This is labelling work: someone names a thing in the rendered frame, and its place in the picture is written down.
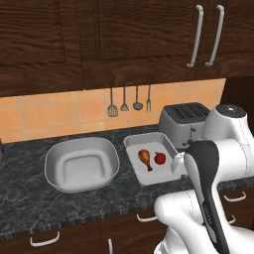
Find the dark wood cupboard door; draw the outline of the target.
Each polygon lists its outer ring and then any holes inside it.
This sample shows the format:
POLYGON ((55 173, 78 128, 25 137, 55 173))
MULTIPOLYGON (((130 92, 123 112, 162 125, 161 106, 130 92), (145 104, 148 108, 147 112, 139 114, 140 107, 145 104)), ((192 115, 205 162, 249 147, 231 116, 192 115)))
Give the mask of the dark wood cupboard door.
POLYGON ((75 0, 0 0, 0 97, 83 88, 75 0))
POLYGON ((193 80, 209 0, 76 0, 87 89, 193 80))
POLYGON ((196 79, 254 75, 254 0, 208 0, 196 79))

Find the dark wood drawer front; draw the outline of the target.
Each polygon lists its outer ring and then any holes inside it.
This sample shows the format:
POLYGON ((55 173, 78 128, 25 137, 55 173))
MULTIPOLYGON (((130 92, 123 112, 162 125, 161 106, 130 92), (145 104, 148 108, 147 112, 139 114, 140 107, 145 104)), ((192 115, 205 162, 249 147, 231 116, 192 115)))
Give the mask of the dark wood drawer front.
POLYGON ((254 187, 221 191, 219 195, 227 220, 231 220, 233 214, 236 218, 235 226, 254 231, 254 187), (231 198, 240 197, 243 191, 245 191, 247 197, 242 201, 228 202, 223 197, 224 195, 231 198))
POLYGON ((154 210, 132 211, 115 215, 99 221, 101 246, 99 254, 109 254, 108 238, 113 244, 113 254, 153 254, 156 246, 163 240, 167 226, 159 220, 140 222, 142 218, 155 216, 154 210))
POLYGON ((99 245, 99 238, 89 235, 86 227, 79 224, 11 240, 0 240, 0 254, 99 254, 99 245), (55 238, 58 231, 61 234, 58 242, 44 247, 31 246, 30 237, 33 237, 34 242, 43 242, 55 238))

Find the grey rounded tupperware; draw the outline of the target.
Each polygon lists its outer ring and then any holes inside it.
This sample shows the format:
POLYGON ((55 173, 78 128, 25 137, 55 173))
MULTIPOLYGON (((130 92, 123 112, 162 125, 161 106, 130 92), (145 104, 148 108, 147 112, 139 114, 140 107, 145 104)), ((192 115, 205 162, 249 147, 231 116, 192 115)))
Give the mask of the grey rounded tupperware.
POLYGON ((99 137, 57 143, 49 149, 45 159, 47 182, 66 193, 103 188, 112 182, 119 168, 114 145, 99 137))

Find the silver toaster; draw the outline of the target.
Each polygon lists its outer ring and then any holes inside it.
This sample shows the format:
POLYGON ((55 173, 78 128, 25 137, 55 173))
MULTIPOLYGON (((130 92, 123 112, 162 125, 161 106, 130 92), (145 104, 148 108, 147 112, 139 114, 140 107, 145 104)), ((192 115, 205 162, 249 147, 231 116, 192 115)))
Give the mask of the silver toaster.
POLYGON ((199 102, 166 105, 161 112, 159 131, 170 139, 176 149, 186 149, 201 138, 209 112, 199 102))

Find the grey meat fork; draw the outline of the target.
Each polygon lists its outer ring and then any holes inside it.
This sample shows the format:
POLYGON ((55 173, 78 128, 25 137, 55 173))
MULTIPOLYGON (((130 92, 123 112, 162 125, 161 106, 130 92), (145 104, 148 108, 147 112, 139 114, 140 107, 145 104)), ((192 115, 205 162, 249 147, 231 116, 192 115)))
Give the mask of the grey meat fork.
POLYGON ((147 96, 147 100, 146 100, 146 112, 152 110, 152 106, 151 106, 151 84, 148 85, 148 96, 147 96))

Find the grey ladle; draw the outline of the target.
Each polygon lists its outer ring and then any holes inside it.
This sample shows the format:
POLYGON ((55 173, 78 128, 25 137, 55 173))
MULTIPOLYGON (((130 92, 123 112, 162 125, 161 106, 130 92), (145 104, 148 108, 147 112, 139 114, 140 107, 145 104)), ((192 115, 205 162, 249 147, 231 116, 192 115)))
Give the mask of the grey ladle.
POLYGON ((138 85, 136 86, 136 100, 133 103, 133 108, 135 110, 142 110, 143 109, 143 104, 138 101, 138 85))

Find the grey slotted spatula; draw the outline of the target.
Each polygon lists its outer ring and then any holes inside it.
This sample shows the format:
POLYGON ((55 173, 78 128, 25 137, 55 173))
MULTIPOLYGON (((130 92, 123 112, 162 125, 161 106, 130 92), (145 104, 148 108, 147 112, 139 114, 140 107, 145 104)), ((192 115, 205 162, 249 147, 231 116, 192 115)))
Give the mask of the grey slotted spatula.
POLYGON ((109 117, 117 117, 118 116, 118 108, 113 103, 113 89, 110 89, 110 104, 107 107, 107 115, 109 117))

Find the grey rectangular tupperware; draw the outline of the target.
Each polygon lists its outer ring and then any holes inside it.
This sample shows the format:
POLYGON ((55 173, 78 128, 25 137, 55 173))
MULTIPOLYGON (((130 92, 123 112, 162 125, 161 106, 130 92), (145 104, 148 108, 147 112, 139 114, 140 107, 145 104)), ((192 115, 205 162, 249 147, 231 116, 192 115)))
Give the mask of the grey rectangular tupperware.
POLYGON ((123 143, 136 177, 141 185, 148 186, 174 181, 182 176, 173 174, 171 171, 171 163, 178 151, 165 134, 153 132, 131 135, 127 136, 123 143), (148 171, 147 166, 138 158, 138 152, 143 149, 150 153, 151 172, 148 171), (157 152, 166 155, 166 162, 163 165, 158 165, 154 161, 157 152))

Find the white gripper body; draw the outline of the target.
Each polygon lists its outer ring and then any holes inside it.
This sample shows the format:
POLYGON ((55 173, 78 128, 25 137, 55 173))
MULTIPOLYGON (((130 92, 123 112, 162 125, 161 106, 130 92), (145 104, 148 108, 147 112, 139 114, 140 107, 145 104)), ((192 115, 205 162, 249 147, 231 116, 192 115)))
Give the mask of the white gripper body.
POLYGON ((184 162, 184 152, 177 153, 171 163, 171 171, 173 174, 185 175, 187 173, 185 162, 184 162))

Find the brown chicken drumstick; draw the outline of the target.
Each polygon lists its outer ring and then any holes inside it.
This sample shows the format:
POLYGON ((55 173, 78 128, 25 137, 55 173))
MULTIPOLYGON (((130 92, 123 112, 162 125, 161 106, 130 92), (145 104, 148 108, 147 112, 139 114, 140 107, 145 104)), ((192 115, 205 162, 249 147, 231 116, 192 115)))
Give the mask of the brown chicken drumstick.
POLYGON ((144 163, 147 166, 147 169, 149 172, 152 171, 152 167, 150 165, 150 153, 143 149, 138 152, 138 158, 142 163, 144 163))

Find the grey triangular spatula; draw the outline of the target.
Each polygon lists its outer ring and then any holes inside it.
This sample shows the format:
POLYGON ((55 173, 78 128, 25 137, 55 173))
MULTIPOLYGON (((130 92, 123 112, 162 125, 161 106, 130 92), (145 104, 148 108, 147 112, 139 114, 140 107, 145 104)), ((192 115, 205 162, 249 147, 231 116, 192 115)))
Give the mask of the grey triangular spatula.
POLYGON ((129 110, 129 107, 126 103, 126 87, 125 86, 123 87, 123 103, 120 107, 120 110, 121 111, 128 111, 129 110))

